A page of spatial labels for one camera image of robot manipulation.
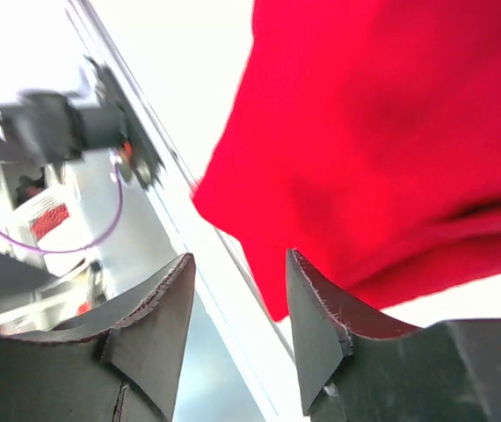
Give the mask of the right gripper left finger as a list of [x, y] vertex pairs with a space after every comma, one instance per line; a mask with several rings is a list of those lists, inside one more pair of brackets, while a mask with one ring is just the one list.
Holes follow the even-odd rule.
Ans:
[[0, 421], [169, 421], [192, 313], [185, 253], [53, 331], [0, 334]]

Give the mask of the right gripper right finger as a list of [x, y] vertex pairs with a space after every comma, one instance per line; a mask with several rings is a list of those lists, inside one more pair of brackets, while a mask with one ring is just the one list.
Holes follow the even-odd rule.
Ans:
[[303, 414], [313, 421], [501, 421], [501, 319], [420, 328], [287, 252]]

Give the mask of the red skirt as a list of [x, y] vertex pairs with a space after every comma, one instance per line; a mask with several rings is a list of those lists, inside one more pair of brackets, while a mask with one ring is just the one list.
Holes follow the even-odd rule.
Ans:
[[193, 197], [270, 317], [285, 256], [385, 309], [501, 273], [501, 1], [257, 1]]

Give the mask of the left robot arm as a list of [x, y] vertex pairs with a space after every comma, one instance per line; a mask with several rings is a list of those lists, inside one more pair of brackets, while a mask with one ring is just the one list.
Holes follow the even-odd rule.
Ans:
[[133, 174], [146, 188], [159, 180], [163, 161], [113, 72], [93, 59], [97, 103], [73, 105], [73, 93], [28, 91], [17, 104], [0, 105], [7, 142], [38, 164], [62, 164], [85, 152], [122, 149]]

